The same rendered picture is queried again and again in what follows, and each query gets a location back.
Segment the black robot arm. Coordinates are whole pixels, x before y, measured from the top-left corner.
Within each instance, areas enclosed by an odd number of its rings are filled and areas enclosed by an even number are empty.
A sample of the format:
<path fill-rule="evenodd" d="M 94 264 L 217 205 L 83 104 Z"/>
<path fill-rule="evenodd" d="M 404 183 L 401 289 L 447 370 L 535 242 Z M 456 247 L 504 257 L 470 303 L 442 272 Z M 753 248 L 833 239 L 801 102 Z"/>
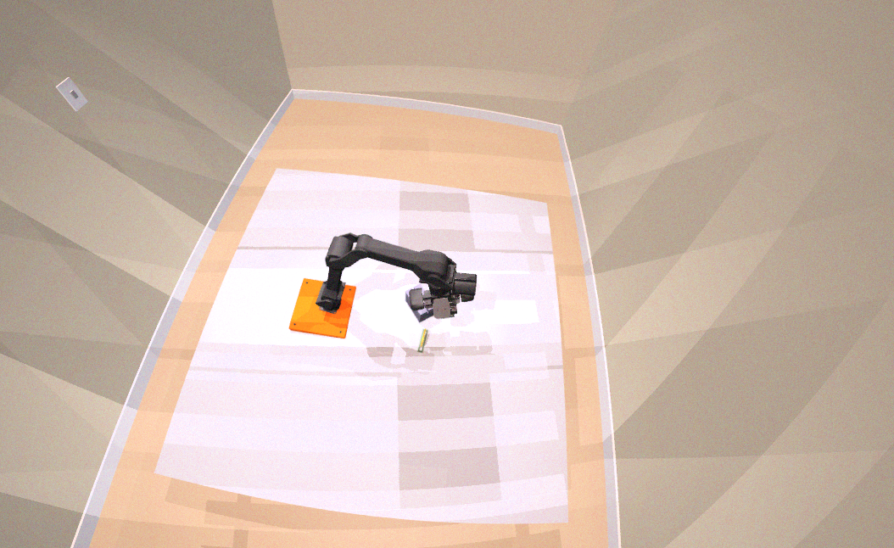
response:
<path fill-rule="evenodd" d="M 351 250 L 354 243 L 355 249 Z M 478 275 L 456 272 L 456 263 L 445 253 L 430 249 L 415 251 L 396 244 L 379 242 L 370 235 L 348 232 L 334 237 L 327 251 L 326 266 L 329 272 L 327 280 L 318 291 L 318 309 L 329 313 L 339 310 L 346 284 L 341 280 L 342 271 L 365 258 L 413 271 L 419 277 L 419 283 L 426 283 L 430 292 L 436 295 L 445 294 L 448 289 L 452 290 L 452 294 L 476 294 Z M 430 303 L 435 319 L 455 317 L 456 304 L 451 301 L 451 296 L 441 299 L 430 297 Z"/>

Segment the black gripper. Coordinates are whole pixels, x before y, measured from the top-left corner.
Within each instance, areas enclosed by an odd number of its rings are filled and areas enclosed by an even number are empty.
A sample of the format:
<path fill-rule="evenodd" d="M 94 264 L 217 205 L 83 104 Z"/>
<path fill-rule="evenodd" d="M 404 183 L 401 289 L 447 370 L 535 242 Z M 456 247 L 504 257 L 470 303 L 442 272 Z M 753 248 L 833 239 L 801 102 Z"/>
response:
<path fill-rule="evenodd" d="M 422 295 L 422 287 L 415 288 L 409 291 L 410 305 L 413 311 L 415 310 L 423 310 L 423 303 L 425 303 L 426 309 L 433 308 L 432 303 L 430 303 L 430 297 L 433 299 L 441 299 L 447 296 L 451 296 L 451 301 L 454 304 L 459 304 L 460 302 L 469 302 L 474 300 L 473 295 L 465 295 L 461 294 L 461 300 L 459 294 L 452 294 L 452 290 L 449 290 L 442 295 L 436 295 L 430 292 L 430 290 L 423 290 Z"/>

